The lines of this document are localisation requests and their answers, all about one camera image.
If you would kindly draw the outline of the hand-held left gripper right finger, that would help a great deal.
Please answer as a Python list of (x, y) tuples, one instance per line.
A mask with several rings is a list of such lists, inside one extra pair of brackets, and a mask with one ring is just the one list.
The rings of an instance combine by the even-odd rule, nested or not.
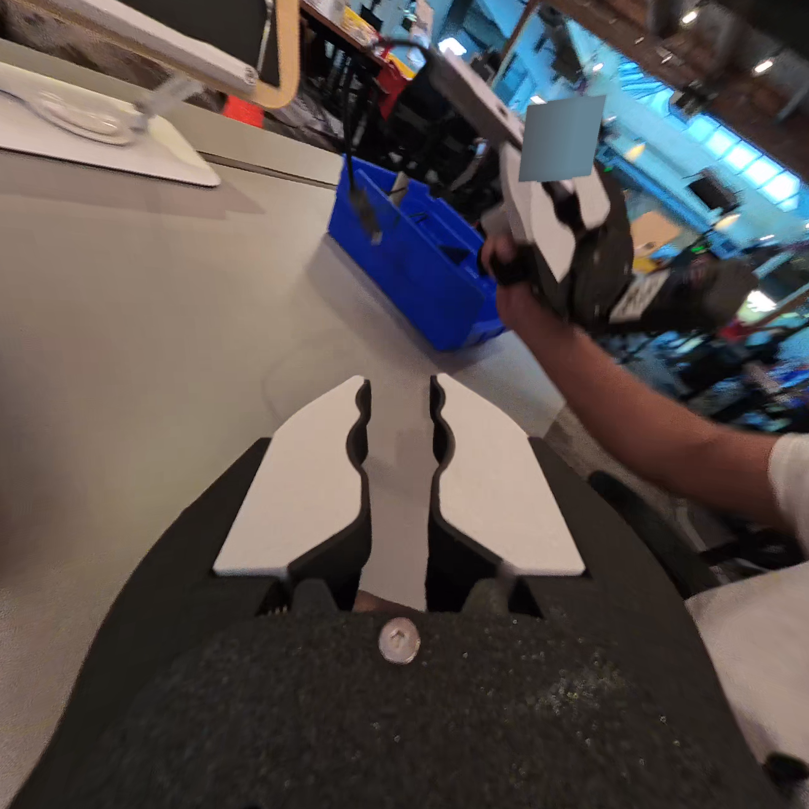
[(528, 434), (445, 373), (430, 378), (428, 592), (482, 579), (578, 578), (585, 563)]

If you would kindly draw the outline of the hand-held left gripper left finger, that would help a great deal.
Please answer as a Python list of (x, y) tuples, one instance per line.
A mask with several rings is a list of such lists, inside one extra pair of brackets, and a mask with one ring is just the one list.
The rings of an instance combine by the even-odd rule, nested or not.
[(353, 376), (289, 417), (213, 563), (221, 577), (359, 581), (370, 557), (370, 381)]

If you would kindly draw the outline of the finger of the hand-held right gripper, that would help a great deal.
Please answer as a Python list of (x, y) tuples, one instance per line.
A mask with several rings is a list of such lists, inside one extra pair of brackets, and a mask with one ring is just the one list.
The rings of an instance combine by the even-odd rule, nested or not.
[(606, 222), (612, 206), (601, 174), (564, 179), (563, 188), (578, 203), (584, 230), (598, 229)]
[(552, 197), (542, 184), (520, 180), (521, 153), (500, 147), (500, 183), (511, 235), (531, 248), (538, 265), (556, 282), (565, 280), (576, 249), (572, 229), (558, 217)]

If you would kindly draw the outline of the blue plastic bin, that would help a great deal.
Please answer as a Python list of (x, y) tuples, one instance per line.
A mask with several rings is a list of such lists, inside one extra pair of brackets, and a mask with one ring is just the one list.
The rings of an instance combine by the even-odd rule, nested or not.
[(383, 236), (374, 246), (349, 205), (349, 170), (342, 168), (329, 220), (332, 240), (379, 287), (436, 350), (479, 346), (506, 332), (496, 287), (479, 273), (478, 231), (430, 188), (408, 179), (397, 199), (398, 175), (353, 157), (351, 167), (372, 200)]

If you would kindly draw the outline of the person's right forearm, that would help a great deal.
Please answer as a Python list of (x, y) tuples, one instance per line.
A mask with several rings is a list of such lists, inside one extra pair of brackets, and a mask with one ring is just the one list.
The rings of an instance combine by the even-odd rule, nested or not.
[(774, 437), (696, 415), (542, 311), (520, 336), (582, 427), (634, 475), (715, 511), (794, 532), (769, 478)]

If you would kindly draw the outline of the grey desk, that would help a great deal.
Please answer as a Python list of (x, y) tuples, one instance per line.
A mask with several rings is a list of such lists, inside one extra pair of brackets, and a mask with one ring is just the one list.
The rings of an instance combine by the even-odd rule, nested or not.
[(184, 104), (205, 189), (2, 152), (2, 807), (150, 547), (258, 438), (371, 382), (360, 588), (425, 606), (441, 371), (543, 437), (563, 399), (513, 334), (433, 351), (327, 235), (342, 158)]

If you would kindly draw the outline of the person's right hand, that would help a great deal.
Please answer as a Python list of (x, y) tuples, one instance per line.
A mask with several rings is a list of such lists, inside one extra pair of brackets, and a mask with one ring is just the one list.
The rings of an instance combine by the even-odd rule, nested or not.
[[(511, 235), (502, 232), (486, 238), (480, 259), (486, 273), (494, 278), (493, 261), (503, 265), (517, 258), (518, 247)], [(524, 342), (535, 338), (544, 339), (568, 332), (569, 325), (554, 315), (533, 295), (526, 283), (508, 287), (497, 282), (497, 309), (502, 323)]]

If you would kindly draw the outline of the person's white shirt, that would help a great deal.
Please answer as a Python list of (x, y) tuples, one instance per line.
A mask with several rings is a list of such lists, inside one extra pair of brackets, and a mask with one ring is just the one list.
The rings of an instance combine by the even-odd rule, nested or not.
[[(673, 489), (717, 511), (790, 533), (807, 551), (807, 435), (772, 439), (680, 407)], [(807, 562), (687, 602), (756, 757), (807, 762)]]

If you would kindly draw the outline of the orange traffic cone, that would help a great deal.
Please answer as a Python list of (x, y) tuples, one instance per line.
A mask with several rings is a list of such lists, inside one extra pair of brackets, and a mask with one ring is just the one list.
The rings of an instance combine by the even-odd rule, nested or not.
[(247, 126), (258, 129), (264, 128), (265, 110), (261, 106), (237, 96), (229, 95), (227, 97), (222, 109), (222, 115)]

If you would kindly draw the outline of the white folding stand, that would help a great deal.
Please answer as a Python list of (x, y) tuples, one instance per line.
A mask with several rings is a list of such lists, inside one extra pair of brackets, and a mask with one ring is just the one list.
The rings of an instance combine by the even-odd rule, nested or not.
[(258, 56), (227, 54), (123, 2), (25, 4), (162, 62), (169, 75), (156, 90), (130, 104), (3, 63), (3, 150), (186, 185), (219, 186), (216, 172), (165, 114), (204, 86), (251, 98), (259, 84)]

